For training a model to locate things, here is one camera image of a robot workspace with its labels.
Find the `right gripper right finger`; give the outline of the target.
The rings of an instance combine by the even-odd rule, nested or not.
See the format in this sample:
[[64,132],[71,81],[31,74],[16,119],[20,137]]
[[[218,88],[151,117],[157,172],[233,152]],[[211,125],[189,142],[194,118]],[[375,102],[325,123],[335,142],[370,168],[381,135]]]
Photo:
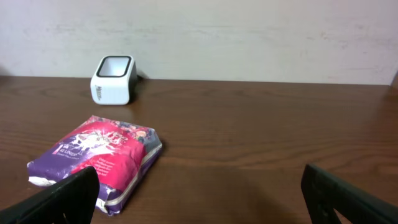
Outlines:
[[312,223],[397,223],[397,207],[313,165],[305,166],[302,194]]

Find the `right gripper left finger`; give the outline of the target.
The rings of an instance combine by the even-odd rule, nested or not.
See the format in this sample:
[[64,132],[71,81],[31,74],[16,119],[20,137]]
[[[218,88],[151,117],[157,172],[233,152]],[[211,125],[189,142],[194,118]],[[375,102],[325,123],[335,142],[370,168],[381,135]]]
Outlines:
[[1,223],[91,223],[100,183],[86,167],[30,198],[1,211]]

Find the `pink purple pad pack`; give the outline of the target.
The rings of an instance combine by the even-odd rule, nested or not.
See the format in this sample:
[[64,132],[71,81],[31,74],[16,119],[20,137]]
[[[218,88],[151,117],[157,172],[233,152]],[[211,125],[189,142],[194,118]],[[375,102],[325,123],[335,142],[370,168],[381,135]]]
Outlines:
[[99,179],[96,207],[113,216],[122,211],[161,151],[154,129],[91,116],[28,163],[29,182],[47,187],[92,166]]

